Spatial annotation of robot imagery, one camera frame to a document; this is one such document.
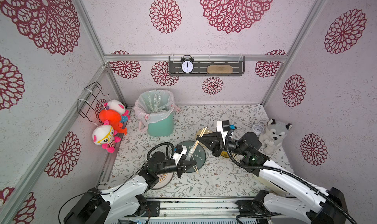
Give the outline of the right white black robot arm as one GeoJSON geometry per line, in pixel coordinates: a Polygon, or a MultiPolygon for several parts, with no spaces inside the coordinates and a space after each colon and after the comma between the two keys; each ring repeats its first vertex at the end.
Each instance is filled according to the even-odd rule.
{"type": "Polygon", "coordinates": [[[355,223],[340,190],[316,186],[279,166],[259,151],[262,144],[255,133],[245,133],[239,140],[232,140],[232,135],[232,130],[227,133],[214,132],[197,137],[197,140],[214,156],[219,157],[226,151],[238,167],[293,195],[286,198],[261,190],[253,200],[237,202],[240,210],[237,219],[285,215],[307,224],[355,223]]]}

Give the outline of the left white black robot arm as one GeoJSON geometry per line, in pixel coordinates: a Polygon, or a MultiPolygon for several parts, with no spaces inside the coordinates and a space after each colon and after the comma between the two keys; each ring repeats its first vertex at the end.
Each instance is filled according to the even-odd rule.
{"type": "Polygon", "coordinates": [[[151,190],[158,182],[160,174],[176,173],[181,176],[196,161],[186,160],[182,154],[180,160],[168,159],[162,152],[156,152],[125,183],[99,191],[92,188],[81,195],[81,199],[68,212],[65,224],[114,224],[119,219],[137,215],[146,211],[147,199],[144,193],[151,190]]]}

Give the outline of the yellow patterned plate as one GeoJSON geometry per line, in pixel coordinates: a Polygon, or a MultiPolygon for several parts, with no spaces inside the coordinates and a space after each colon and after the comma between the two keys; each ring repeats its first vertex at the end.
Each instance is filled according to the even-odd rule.
{"type": "Polygon", "coordinates": [[[226,151],[223,151],[221,153],[221,156],[224,157],[224,158],[228,158],[229,159],[229,155],[228,155],[228,153],[226,151]]]}

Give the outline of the cream small plate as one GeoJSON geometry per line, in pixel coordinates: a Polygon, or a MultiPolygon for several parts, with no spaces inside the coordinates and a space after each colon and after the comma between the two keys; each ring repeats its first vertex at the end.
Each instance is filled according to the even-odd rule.
{"type": "MultiPolygon", "coordinates": [[[[202,132],[202,130],[199,130],[197,133],[196,133],[196,135],[195,135],[195,138],[197,137],[197,136],[200,136],[201,135],[201,132],[202,132]]],[[[204,131],[204,135],[206,135],[206,134],[209,134],[209,133],[212,133],[213,131],[211,131],[211,130],[209,130],[209,129],[206,129],[205,131],[204,131]]]]}

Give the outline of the dark green glass plate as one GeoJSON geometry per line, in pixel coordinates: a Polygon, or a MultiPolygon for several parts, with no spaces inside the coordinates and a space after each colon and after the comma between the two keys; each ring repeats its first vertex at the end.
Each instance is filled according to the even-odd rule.
{"type": "MultiPolygon", "coordinates": [[[[186,156],[189,155],[189,152],[190,152],[191,148],[194,146],[194,143],[195,142],[192,141],[192,140],[182,141],[182,142],[179,143],[179,145],[186,147],[186,149],[187,149],[186,156]]],[[[204,148],[200,144],[198,144],[198,146],[196,147],[196,149],[193,152],[190,160],[196,161],[196,166],[187,170],[187,173],[195,173],[196,172],[195,169],[198,169],[198,171],[199,171],[204,166],[205,161],[206,161],[206,151],[204,150],[204,148]]]]}

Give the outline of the small white alarm clock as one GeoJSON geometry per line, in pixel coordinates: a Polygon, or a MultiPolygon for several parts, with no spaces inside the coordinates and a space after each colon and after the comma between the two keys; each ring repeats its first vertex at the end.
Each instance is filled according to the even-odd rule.
{"type": "Polygon", "coordinates": [[[252,132],[259,137],[264,132],[264,127],[259,124],[254,124],[252,126],[252,132]]]}

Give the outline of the grey husky plush toy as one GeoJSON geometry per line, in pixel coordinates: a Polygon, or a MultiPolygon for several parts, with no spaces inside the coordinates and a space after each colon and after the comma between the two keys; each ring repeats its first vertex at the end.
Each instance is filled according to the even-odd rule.
{"type": "Polygon", "coordinates": [[[285,124],[273,118],[270,119],[265,131],[259,136],[259,142],[262,144],[261,149],[264,154],[272,154],[278,150],[291,128],[291,123],[285,124]]]}

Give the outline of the floral table mat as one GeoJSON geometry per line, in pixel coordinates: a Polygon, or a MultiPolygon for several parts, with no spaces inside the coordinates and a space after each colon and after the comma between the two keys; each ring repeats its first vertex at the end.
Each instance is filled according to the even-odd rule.
{"type": "MultiPolygon", "coordinates": [[[[108,182],[100,184],[107,189],[122,184],[146,160],[147,152],[162,142],[178,144],[194,140],[199,130],[207,127],[215,131],[216,122],[228,120],[236,125],[234,138],[251,131],[254,124],[266,126],[269,118],[261,105],[182,105],[180,112],[173,114],[173,133],[167,137],[152,137],[139,130],[139,120],[134,112],[127,123],[127,135],[123,138],[108,182]]],[[[266,186],[254,175],[237,167],[229,159],[215,157],[206,151],[206,161],[195,173],[185,173],[158,190],[148,191],[147,197],[237,197],[254,196],[266,186]]]]}

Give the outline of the white plush with yellow glasses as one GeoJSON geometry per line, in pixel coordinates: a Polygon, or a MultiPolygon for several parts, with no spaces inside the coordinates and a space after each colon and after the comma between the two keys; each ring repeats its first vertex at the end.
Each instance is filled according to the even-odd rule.
{"type": "Polygon", "coordinates": [[[121,138],[117,136],[118,132],[105,121],[103,125],[98,126],[92,133],[93,142],[100,145],[108,153],[115,152],[115,145],[121,142],[121,138]]]}

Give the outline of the red plush toy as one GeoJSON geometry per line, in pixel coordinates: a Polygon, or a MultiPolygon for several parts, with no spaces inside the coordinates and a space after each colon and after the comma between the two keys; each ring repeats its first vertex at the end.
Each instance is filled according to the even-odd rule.
{"type": "Polygon", "coordinates": [[[114,110],[102,110],[99,113],[99,119],[104,125],[110,125],[115,131],[120,134],[127,135],[127,129],[122,128],[121,115],[114,110]]]}

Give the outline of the wooden brush on shelf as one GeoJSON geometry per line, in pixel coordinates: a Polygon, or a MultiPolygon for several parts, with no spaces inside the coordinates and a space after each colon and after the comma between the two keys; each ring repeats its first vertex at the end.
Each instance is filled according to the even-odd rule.
{"type": "Polygon", "coordinates": [[[231,65],[210,65],[207,67],[208,74],[232,74],[233,67],[231,65]]]}

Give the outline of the pink white plush toy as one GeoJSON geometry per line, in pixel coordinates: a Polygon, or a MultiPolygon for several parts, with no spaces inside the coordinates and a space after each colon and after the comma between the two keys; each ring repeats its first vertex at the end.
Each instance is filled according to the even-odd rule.
{"type": "Polygon", "coordinates": [[[118,112],[121,115],[122,119],[130,119],[129,110],[127,110],[126,106],[118,100],[108,101],[107,103],[105,103],[105,107],[106,109],[111,109],[118,112]]]}

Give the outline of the black alarm clock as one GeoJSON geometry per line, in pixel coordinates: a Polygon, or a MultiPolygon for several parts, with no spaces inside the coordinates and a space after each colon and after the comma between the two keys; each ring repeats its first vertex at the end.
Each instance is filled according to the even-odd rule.
{"type": "Polygon", "coordinates": [[[181,70],[185,74],[190,74],[194,70],[194,58],[191,55],[181,57],[181,70]]]}

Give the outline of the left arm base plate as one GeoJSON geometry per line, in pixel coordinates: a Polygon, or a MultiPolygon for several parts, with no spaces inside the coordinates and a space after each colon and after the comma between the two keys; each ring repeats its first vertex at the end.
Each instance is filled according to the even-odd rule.
{"type": "Polygon", "coordinates": [[[124,218],[130,217],[159,217],[161,211],[161,202],[159,200],[148,200],[142,204],[135,214],[123,216],[124,218]]]}

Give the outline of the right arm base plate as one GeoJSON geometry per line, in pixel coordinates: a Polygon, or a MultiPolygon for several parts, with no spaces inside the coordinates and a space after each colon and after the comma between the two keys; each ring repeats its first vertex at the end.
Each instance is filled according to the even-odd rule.
{"type": "Polygon", "coordinates": [[[280,215],[280,213],[268,211],[261,201],[252,199],[238,200],[236,205],[239,208],[239,217],[267,218],[280,215]]]}

